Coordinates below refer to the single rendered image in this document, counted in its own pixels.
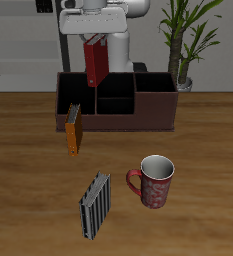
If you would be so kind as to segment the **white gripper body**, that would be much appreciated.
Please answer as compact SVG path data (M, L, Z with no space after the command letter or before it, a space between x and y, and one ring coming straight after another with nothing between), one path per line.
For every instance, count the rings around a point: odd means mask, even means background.
M60 13L63 34L122 33L127 30L125 12L121 7L102 8L99 14L82 14L78 9L64 9Z

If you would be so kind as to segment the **red book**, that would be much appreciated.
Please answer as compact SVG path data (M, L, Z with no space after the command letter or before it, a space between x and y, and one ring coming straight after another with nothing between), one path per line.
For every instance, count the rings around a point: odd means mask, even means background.
M97 87L109 74L107 40L101 46L100 40L105 34L95 34L84 43L87 82L89 87Z

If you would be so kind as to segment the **dark brown desk caddy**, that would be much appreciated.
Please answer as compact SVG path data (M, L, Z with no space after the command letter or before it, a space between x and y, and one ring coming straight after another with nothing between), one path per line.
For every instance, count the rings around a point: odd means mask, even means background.
M65 130L68 109L81 106L85 131L172 131L178 91L169 73L110 73L96 87L84 72L57 78L57 130Z

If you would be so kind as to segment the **orange book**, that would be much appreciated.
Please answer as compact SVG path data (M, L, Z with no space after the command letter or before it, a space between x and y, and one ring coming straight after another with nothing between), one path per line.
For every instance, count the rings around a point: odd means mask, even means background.
M70 105L65 119L65 131L69 155L77 156L83 136L81 106L79 104Z

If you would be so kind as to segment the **black white striped book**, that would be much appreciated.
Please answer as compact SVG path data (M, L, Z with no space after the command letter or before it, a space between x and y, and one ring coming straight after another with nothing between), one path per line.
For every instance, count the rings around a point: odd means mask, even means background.
M111 208L110 176L98 172L79 201L82 234L93 240Z

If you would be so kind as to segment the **green pot plant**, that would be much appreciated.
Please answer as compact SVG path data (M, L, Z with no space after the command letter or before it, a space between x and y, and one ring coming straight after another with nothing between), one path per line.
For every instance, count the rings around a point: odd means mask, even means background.
M187 76L190 63L202 60L200 53L203 50L219 44L219 41L213 41L217 28L202 38L207 21L197 27L193 27L193 24L223 0L211 0L206 4L205 0L201 0L193 10L188 8L189 0L169 1L170 12L162 9L166 19L159 23L158 29L161 30L162 24L169 29L168 32L164 31L167 39L165 44L170 48L168 72L172 74L180 92L190 92L193 86L192 79Z

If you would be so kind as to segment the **red patterned mug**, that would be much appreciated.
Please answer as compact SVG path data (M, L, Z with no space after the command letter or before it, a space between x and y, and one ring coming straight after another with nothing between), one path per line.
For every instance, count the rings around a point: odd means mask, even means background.
M150 155L142 160L139 170L128 171L126 182L129 188L140 197L144 206L149 209L158 209L166 203L174 171L175 166L168 158ZM132 176L140 178L140 189L131 183Z

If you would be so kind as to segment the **black vertical post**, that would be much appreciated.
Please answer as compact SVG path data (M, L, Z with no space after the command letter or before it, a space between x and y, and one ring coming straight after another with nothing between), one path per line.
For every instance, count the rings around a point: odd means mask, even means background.
M60 21L60 12L61 8L61 0L55 0L55 8L57 21ZM70 59L69 59L69 49L68 49L68 40L67 36L58 32L59 35L59 43L60 43L60 51L61 51L61 59L62 59L62 70L64 72L70 72Z

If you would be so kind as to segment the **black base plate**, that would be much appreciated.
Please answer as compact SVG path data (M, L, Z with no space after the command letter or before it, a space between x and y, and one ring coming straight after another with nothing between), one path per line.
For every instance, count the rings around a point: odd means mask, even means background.
M134 62L133 63L133 70L135 72L146 72L147 71L147 67L142 62Z

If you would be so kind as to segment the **dark wall vent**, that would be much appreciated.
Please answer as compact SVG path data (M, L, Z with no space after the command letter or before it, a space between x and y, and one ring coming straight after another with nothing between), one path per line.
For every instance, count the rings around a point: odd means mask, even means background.
M52 0L35 0L36 10L38 13L52 13Z

